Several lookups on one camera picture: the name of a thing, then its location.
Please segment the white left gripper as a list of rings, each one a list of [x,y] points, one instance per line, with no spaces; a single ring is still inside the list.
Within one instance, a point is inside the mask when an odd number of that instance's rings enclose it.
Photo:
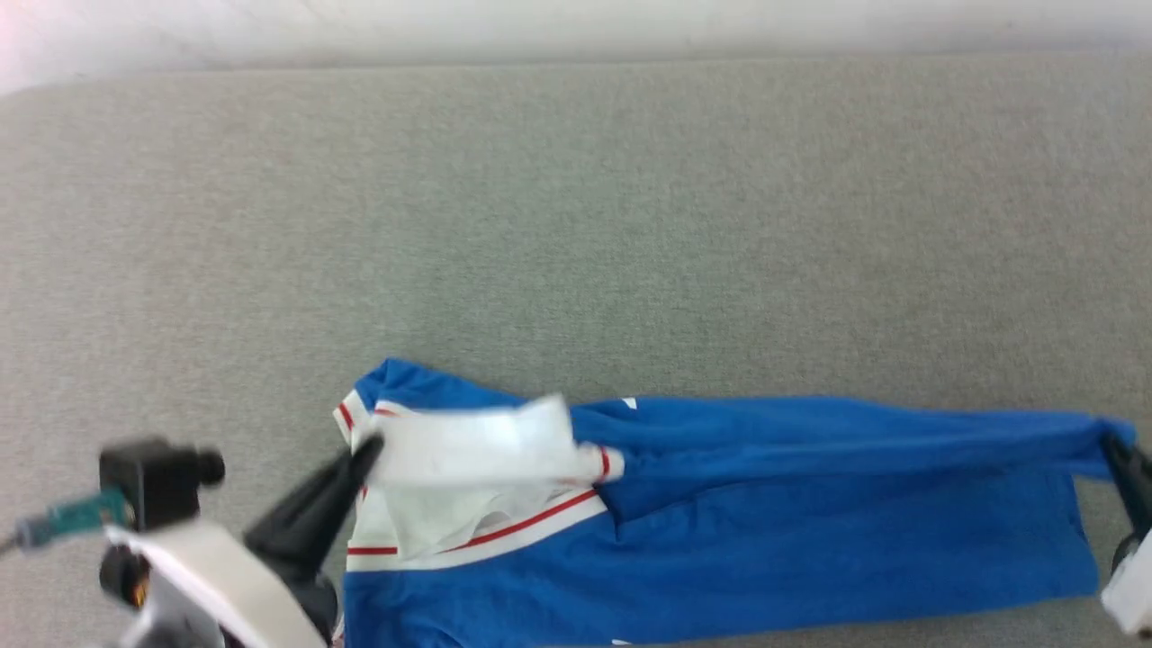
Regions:
[[[341,648],[335,586],[323,573],[385,442],[370,435],[275,502],[243,540],[209,520],[137,533],[105,526],[139,559],[143,598],[103,648]]]

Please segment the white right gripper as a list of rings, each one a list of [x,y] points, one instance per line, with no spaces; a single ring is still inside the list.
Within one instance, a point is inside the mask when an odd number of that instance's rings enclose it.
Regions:
[[[1152,458],[1116,432],[1102,435],[1102,455],[1132,528],[1112,553],[1102,608],[1126,635],[1152,636]]]

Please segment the blue white red-striped jersey shirt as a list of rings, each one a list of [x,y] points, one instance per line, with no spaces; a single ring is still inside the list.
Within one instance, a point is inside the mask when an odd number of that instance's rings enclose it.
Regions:
[[[666,645],[1094,594],[1077,477],[1135,449],[1081,410],[826,395],[526,400],[403,357],[333,410],[387,446],[340,648]]]

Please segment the grey fabric sofa seat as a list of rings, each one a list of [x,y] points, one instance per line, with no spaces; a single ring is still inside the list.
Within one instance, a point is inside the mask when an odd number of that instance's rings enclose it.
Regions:
[[[0,541],[164,435],[240,530],[399,356],[1094,410],[1152,446],[1152,50],[213,71],[0,97]]]

